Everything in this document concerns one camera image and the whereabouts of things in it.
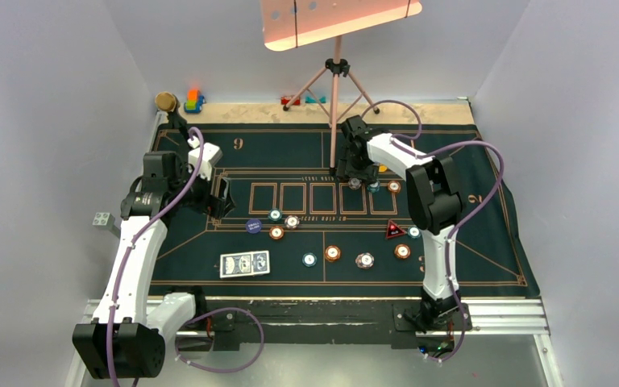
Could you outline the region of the blue small blind button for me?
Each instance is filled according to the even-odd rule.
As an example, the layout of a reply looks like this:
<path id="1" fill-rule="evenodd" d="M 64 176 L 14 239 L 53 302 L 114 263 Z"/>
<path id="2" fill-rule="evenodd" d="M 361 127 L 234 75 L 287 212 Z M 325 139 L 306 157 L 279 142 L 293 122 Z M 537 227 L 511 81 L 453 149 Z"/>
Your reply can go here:
<path id="1" fill-rule="evenodd" d="M 249 234 L 257 234 L 261 232 L 263 223 L 258 218 L 250 218 L 245 224 L 246 232 Z"/>

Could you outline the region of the blue playing card deck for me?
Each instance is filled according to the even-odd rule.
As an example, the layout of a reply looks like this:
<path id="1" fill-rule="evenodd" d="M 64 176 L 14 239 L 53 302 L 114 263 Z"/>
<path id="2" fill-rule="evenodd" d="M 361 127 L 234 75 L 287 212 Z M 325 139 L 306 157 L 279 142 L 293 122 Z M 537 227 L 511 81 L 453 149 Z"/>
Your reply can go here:
<path id="1" fill-rule="evenodd" d="M 227 253 L 220 256 L 221 279 L 254 277 L 270 272 L 269 250 Z"/>

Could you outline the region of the red triangular dealer button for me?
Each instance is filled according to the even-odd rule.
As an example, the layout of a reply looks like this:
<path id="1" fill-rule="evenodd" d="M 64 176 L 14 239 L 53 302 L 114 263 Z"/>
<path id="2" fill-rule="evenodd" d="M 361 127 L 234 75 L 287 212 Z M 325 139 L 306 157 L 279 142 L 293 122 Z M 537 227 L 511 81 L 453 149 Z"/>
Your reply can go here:
<path id="1" fill-rule="evenodd" d="M 385 231 L 385 238 L 386 239 L 393 239 L 393 238 L 397 238 L 397 237 L 401 237 L 401 236 L 407 236 L 407 235 L 408 235 L 407 230 L 402 228 L 402 227 L 400 227 L 392 219 L 389 219 L 387 221 L 387 226 L 386 226 L 386 231 Z"/>

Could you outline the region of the orange poker chip stack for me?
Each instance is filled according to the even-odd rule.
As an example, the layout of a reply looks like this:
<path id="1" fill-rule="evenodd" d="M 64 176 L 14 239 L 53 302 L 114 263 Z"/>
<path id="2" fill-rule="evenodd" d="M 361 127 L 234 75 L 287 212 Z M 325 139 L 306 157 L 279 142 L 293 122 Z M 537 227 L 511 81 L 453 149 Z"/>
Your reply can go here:
<path id="1" fill-rule="evenodd" d="M 341 257 L 341 250 L 335 245 L 327 246 L 324 251 L 324 257 L 328 262 L 335 262 Z"/>

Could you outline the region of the pink poker chip stack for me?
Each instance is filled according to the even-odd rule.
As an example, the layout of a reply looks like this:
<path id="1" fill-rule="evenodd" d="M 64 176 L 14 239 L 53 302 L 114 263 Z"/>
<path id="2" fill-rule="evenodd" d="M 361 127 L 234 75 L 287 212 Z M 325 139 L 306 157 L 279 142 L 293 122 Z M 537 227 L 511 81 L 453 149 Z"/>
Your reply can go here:
<path id="1" fill-rule="evenodd" d="M 361 269 L 370 269 L 375 263 L 375 258 L 372 254 L 361 253 L 355 258 L 355 264 Z"/>

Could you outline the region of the green poker chip stack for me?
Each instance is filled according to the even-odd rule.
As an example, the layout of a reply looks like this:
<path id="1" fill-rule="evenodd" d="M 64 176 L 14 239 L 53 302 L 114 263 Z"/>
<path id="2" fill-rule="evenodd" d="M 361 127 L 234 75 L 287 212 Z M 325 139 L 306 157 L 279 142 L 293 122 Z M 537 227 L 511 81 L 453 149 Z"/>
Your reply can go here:
<path id="1" fill-rule="evenodd" d="M 306 267 L 313 267 L 318 262 L 318 258 L 313 253 L 308 252 L 303 255 L 303 257 L 301 258 L 301 262 Z"/>

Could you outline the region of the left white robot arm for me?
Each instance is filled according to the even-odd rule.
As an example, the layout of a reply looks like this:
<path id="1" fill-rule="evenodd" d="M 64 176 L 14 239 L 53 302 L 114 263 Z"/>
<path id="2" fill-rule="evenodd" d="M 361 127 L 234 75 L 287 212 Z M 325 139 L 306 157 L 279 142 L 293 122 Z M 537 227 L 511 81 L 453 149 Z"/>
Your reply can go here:
<path id="1" fill-rule="evenodd" d="M 147 298 L 171 217 L 182 207 L 213 218 L 234 208 L 227 186 L 211 193 L 221 157 L 210 143 L 186 158 L 171 151 L 144 155 L 143 173 L 121 203 L 120 242 L 105 293 L 90 322 L 73 330 L 73 346 L 92 378 L 157 377 L 178 329 L 206 324 L 208 308 L 194 290 L 166 295 L 153 311 Z"/>

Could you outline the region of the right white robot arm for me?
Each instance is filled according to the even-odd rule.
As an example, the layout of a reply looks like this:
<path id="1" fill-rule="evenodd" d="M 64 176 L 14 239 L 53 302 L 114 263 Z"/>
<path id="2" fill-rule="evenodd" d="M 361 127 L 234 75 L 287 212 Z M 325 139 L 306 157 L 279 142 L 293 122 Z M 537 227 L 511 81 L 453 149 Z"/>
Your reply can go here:
<path id="1" fill-rule="evenodd" d="M 338 177 L 376 180 L 383 165 L 404 181 L 408 212 L 424 247 L 424 278 L 419 311 L 404 318 L 420 331 L 446 326 L 460 310 L 455 270 L 455 234 L 464 204 L 458 169 L 449 156 L 429 156 L 399 135 L 368 126 L 356 115 L 340 123 L 345 142 Z"/>

